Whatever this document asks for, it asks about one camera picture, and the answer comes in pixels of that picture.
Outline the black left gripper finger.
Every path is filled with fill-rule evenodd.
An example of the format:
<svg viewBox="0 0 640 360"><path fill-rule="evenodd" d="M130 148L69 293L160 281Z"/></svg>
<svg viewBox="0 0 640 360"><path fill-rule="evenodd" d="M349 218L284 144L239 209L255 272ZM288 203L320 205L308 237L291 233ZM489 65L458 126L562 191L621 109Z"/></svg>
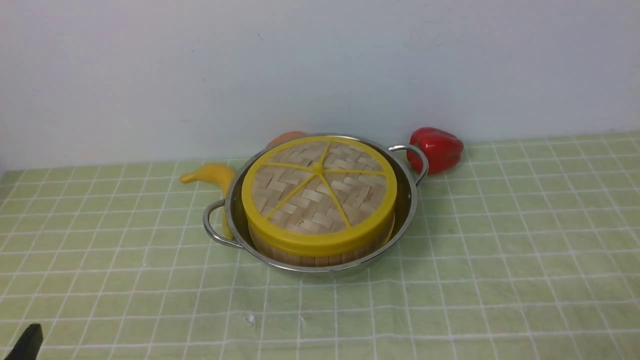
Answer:
<svg viewBox="0 0 640 360"><path fill-rule="evenodd" d="M5 360L36 360L44 341L42 325L31 323L18 338Z"/></svg>

